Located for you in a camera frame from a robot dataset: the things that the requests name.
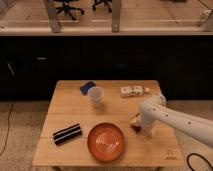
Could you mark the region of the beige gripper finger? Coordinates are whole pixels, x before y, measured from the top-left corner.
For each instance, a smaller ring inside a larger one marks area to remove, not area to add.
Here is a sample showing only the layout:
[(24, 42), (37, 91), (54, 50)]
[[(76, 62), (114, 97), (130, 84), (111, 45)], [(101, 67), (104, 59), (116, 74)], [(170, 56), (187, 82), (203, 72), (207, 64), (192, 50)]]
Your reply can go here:
[(140, 118), (140, 114), (137, 113), (130, 121), (130, 125), (132, 127), (139, 127), (140, 126), (140, 121), (139, 121), (139, 118)]

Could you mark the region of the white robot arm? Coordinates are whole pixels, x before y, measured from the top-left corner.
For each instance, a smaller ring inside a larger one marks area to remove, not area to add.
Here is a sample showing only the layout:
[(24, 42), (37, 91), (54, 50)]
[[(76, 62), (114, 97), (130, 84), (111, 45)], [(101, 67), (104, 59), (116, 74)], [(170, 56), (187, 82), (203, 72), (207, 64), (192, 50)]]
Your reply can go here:
[(213, 148), (213, 121), (168, 108), (163, 94), (154, 94), (143, 100), (131, 125), (151, 130), (156, 120)]

